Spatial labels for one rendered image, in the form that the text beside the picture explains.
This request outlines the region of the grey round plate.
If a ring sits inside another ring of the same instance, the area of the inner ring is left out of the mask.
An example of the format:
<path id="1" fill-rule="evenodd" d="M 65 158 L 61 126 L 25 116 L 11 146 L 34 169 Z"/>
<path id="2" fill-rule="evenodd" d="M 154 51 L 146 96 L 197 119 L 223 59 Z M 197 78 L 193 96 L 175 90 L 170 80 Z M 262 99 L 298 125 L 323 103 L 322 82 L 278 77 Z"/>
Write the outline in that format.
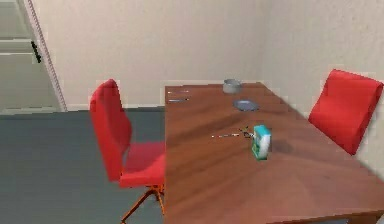
<path id="1" fill-rule="evenodd" d="M 233 106 L 240 111 L 256 111 L 259 106 L 251 100 L 235 100 Z"/>

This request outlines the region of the small black scissors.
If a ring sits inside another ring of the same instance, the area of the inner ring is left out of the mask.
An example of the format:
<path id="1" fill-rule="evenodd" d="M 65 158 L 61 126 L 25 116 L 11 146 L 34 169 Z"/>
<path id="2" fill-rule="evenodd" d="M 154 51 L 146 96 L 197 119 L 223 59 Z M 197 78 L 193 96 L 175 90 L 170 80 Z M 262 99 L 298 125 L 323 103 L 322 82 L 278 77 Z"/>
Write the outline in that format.
<path id="1" fill-rule="evenodd" d="M 248 129 L 249 127 L 246 126 L 244 128 L 240 128 L 239 131 L 243 134 L 245 138 L 254 138 L 254 134 L 251 133 Z"/>

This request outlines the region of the teal and white box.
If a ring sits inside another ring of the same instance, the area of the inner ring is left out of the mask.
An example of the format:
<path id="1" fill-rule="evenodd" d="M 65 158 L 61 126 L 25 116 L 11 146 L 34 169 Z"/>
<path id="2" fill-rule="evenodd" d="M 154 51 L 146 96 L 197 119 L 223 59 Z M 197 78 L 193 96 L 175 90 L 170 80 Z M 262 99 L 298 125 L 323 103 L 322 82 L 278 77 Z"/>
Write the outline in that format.
<path id="1" fill-rule="evenodd" d="M 265 125 L 254 127 L 252 152 L 257 160 L 266 160 L 271 143 L 271 132 Z"/>

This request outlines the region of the brown wooden table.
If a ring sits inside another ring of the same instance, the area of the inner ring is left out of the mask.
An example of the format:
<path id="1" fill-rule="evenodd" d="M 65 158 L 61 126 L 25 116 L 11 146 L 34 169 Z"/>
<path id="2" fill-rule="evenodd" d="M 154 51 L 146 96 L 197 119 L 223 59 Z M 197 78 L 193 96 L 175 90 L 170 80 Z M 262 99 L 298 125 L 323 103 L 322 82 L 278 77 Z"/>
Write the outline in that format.
<path id="1" fill-rule="evenodd" d="M 167 93 L 177 90 L 189 92 Z M 384 214 L 384 182 L 306 118 L 261 83 L 237 96 L 258 110 L 236 110 L 219 84 L 166 87 L 165 224 L 375 224 Z M 180 98 L 190 100 L 167 102 Z M 257 125 L 271 132 L 266 160 L 239 131 Z"/>

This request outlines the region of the grey metal pot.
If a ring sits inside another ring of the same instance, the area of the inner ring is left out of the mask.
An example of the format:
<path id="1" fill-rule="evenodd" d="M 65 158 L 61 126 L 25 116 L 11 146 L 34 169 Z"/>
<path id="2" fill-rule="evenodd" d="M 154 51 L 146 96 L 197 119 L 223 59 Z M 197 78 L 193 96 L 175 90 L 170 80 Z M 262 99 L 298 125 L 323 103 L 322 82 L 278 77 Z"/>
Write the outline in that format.
<path id="1" fill-rule="evenodd" d="M 242 84 L 236 79 L 225 79 L 223 82 L 223 92 L 227 94 L 236 94 L 241 91 Z"/>

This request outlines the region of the white room door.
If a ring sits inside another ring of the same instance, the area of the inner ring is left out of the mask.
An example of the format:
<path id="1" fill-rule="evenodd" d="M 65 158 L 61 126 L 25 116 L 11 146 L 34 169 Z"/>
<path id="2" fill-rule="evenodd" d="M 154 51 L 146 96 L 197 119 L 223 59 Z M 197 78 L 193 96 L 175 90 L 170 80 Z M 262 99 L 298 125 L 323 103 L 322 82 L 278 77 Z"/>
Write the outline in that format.
<path id="1" fill-rule="evenodd" d="M 0 0 L 0 115 L 66 110 L 32 0 Z"/>

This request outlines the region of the red chair with orange legs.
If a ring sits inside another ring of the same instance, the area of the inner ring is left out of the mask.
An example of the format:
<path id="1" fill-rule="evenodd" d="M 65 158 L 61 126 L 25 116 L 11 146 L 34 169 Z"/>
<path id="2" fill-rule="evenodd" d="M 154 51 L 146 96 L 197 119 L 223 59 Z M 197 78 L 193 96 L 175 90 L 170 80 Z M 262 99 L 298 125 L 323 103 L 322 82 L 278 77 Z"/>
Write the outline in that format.
<path id="1" fill-rule="evenodd" d="M 93 92 L 89 112 L 108 180 L 117 182 L 120 188 L 147 188 L 122 216 L 120 224 L 126 224 L 150 195 L 165 213 L 162 200 L 165 193 L 165 142 L 132 142 L 132 125 L 113 79 L 103 82 Z"/>

